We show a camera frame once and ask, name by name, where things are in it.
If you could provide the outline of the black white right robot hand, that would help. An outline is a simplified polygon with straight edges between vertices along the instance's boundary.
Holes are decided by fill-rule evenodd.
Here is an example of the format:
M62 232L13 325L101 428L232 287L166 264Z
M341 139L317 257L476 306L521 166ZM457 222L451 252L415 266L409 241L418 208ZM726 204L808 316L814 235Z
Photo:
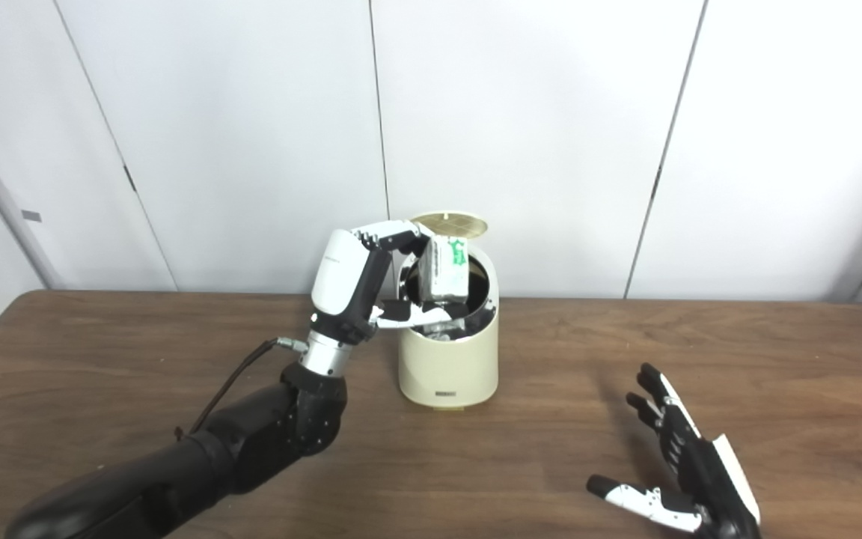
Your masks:
M762 537L762 514L731 442L705 437L663 372L644 362L626 402L655 433L677 489L642 487L590 475L586 490L610 505L692 538Z

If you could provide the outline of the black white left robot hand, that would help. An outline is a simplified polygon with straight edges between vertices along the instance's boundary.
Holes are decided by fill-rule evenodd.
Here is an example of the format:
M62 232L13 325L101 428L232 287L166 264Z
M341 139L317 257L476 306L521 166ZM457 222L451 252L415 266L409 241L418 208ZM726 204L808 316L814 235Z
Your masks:
M390 219L332 232L312 289L311 330L343 344L369 341L379 329L406 329L462 320L464 302L390 300L379 293L393 252L423 255L432 231L409 219Z

